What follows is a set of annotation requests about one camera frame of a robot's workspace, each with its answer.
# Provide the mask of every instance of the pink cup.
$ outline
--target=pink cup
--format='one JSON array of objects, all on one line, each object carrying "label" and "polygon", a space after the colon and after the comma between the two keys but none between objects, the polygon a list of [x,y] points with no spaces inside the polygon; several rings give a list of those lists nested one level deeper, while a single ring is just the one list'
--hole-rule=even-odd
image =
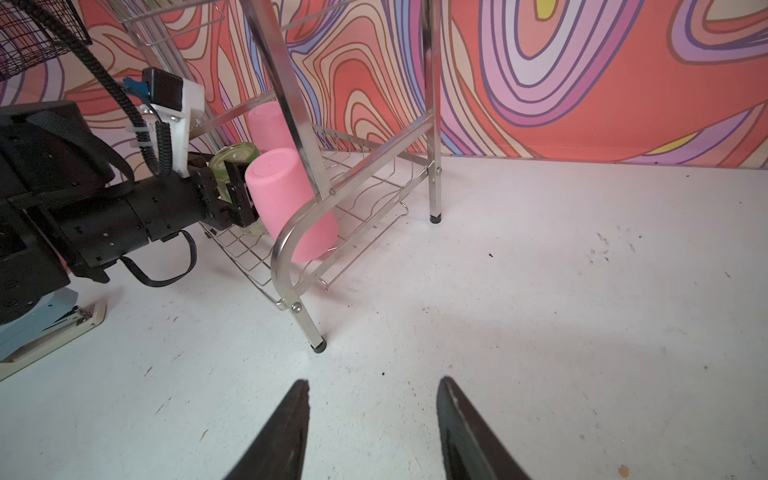
[{"label": "pink cup", "polygon": [[262,152],[275,148],[296,150],[283,111],[276,101],[268,101],[248,112],[248,130],[253,144]]},{"label": "pink cup", "polygon": [[[276,148],[256,157],[245,172],[245,183],[264,226],[275,239],[288,220],[315,197],[299,154],[292,148]],[[315,260],[333,247],[338,233],[339,223],[333,212],[328,212],[299,240],[291,260]]]}]

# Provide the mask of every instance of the metal rack leg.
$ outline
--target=metal rack leg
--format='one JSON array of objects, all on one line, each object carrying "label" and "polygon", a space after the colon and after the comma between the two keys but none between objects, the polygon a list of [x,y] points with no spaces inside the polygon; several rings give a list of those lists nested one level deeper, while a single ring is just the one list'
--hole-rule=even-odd
[{"label": "metal rack leg", "polygon": [[442,220],[442,166],[440,164],[440,11],[442,0],[422,0],[422,47],[424,50],[424,97],[435,125],[427,132],[429,162],[429,219]]},{"label": "metal rack leg", "polygon": [[310,185],[320,200],[331,196],[331,181],[323,156],[317,145],[310,113],[293,71],[293,62],[286,46],[271,0],[240,0],[243,15],[253,41],[261,52],[272,89],[283,110],[293,142],[299,151]]},{"label": "metal rack leg", "polygon": [[312,317],[306,311],[304,304],[301,303],[299,296],[292,292],[289,295],[285,295],[283,299],[290,305],[290,313],[293,315],[296,323],[299,324],[306,339],[310,341],[312,350],[314,350],[315,353],[322,353],[323,350],[326,349],[326,341],[323,336],[320,335],[315,323],[312,321]]}]

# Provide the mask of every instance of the dish rack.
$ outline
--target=dish rack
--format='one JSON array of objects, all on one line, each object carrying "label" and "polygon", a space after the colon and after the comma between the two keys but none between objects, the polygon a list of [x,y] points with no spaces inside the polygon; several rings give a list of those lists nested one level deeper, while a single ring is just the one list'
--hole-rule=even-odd
[{"label": "dish rack", "polygon": [[[134,33],[134,43],[140,51],[146,53],[147,48],[151,48],[154,60],[162,58],[162,64],[172,63],[163,55],[168,49],[173,49],[170,40],[179,34],[163,37],[162,29],[157,29],[157,16],[212,3],[201,0],[100,1],[105,1],[105,8],[123,23],[129,33]],[[325,350],[326,341],[302,304],[301,296],[316,283],[330,288],[360,255],[398,219],[408,214],[408,207],[403,200],[422,180],[429,180],[430,220],[439,223],[442,218],[439,0],[421,0],[420,28],[425,79],[423,114],[384,144],[334,131],[310,121],[282,32],[332,10],[347,8],[354,1],[330,0],[330,5],[324,9],[281,27],[270,0],[240,0],[247,27],[261,54],[273,89],[211,118],[190,132],[191,140],[211,134],[221,125],[259,104],[274,98],[280,103],[315,198],[288,220],[273,243],[266,234],[246,235],[239,227],[224,231],[204,227],[207,235],[218,243],[259,291],[279,309],[291,312],[316,353]],[[120,7],[116,7],[117,2],[120,2]],[[153,32],[160,37],[142,38],[136,34],[137,31]],[[152,58],[145,56],[152,65]],[[172,72],[189,78],[183,68]],[[424,136],[426,158],[406,151]],[[312,262],[292,262],[293,251],[302,235],[332,210],[339,221],[339,238],[334,246]]]}]

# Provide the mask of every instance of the swirly pattern backdrop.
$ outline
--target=swirly pattern backdrop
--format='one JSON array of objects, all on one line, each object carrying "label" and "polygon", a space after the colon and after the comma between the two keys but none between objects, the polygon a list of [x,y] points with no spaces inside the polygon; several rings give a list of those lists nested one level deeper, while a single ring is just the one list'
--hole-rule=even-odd
[{"label": "swirly pattern backdrop", "polygon": [[[281,24],[339,0],[275,0]],[[165,15],[214,113],[269,88],[238,0]],[[78,10],[121,78],[145,66],[96,0]],[[764,0],[443,0],[446,154],[761,168],[768,160]],[[419,0],[358,0],[286,33],[316,123],[383,141],[424,109]],[[135,166],[116,104],[71,54],[0,84],[0,104],[66,98]],[[240,119],[225,136],[245,141]],[[203,141],[194,147],[206,151]],[[413,147],[423,151],[417,142]]]}]

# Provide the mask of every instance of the white tabletop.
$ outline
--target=white tabletop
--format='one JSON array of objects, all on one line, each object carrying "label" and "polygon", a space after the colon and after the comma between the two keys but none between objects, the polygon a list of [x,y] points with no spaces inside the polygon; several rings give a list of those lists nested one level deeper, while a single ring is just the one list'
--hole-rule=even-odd
[{"label": "white tabletop", "polygon": [[[534,480],[764,477],[766,172],[446,158],[443,179],[441,224],[420,186],[307,294],[320,355],[199,227],[173,286],[74,281],[107,318],[0,382],[0,478],[223,478],[300,378],[304,479],[444,478],[445,375]],[[131,257],[159,279],[187,255]]]}]

